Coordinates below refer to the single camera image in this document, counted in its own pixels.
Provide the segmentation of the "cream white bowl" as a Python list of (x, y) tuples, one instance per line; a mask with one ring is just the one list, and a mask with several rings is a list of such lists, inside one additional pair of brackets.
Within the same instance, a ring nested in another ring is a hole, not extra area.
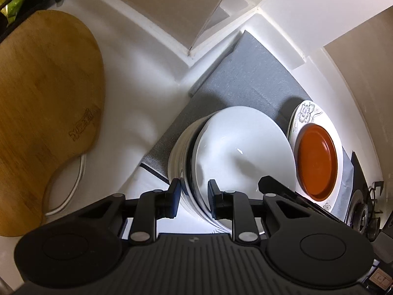
[(215, 227), (213, 233), (230, 233), (230, 228), (227, 228), (219, 221), (211, 218), (204, 210), (200, 208), (198, 203), (195, 201), (191, 191), (189, 190), (188, 180), (186, 177), (186, 161), (188, 150), (191, 147), (191, 141), (195, 136), (197, 136), (204, 126), (204, 124), (213, 116), (214, 113), (200, 118), (195, 122), (191, 123), (186, 129), (181, 133), (177, 142), (175, 143), (172, 151), (170, 152), (170, 157), (168, 160), (168, 179), (172, 180), (174, 178), (179, 178), (184, 180), (183, 187), (181, 189), (181, 205), (185, 210), (193, 215), (199, 220), (203, 220)]

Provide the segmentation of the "white bowl blue rim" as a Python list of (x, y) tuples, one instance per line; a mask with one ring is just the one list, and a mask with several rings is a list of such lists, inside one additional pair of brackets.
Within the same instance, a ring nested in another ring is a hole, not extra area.
[(228, 107), (207, 118), (191, 142), (186, 166), (190, 196), (215, 232), (229, 233), (231, 223), (212, 217), (209, 180), (221, 191), (243, 192), (256, 200), (262, 199), (258, 182), (265, 176), (291, 191), (296, 188), (295, 158), (284, 132), (251, 107)]

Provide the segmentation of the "red-brown round plate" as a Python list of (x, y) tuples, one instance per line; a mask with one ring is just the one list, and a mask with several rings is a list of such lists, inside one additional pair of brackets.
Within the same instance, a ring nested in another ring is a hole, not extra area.
[(301, 189), (315, 201), (326, 200), (334, 190), (338, 158), (328, 132), (316, 124), (302, 128), (295, 145), (297, 177)]

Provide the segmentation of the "black gas stove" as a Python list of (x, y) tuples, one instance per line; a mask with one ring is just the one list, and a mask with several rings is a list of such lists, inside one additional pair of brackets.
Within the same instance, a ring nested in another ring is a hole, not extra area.
[(344, 222), (370, 242), (374, 242), (381, 232), (392, 238), (392, 213), (382, 226), (380, 216), (383, 211), (377, 209), (378, 197), (384, 191), (384, 181), (376, 181), (368, 186), (354, 151), (351, 163), (354, 167), (352, 192)]

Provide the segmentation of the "grey dish mat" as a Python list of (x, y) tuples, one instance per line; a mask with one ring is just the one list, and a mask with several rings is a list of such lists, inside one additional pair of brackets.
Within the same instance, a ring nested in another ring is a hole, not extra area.
[[(191, 123), (228, 107), (245, 106), (268, 115), (286, 138), (291, 116), (303, 101), (312, 101), (285, 67), (250, 33), (244, 33), (212, 74), (195, 89), (186, 107), (142, 160), (157, 177), (168, 179), (170, 152)], [(343, 152), (340, 190), (332, 214), (346, 216), (353, 166)]]

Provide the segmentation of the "round wooden cutting board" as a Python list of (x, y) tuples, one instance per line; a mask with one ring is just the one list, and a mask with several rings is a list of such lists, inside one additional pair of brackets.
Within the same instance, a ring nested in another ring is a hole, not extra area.
[(105, 73), (78, 18), (38, 11), (1, 43), (1, 235), (43, 223), (55, 175), (100, 130)]

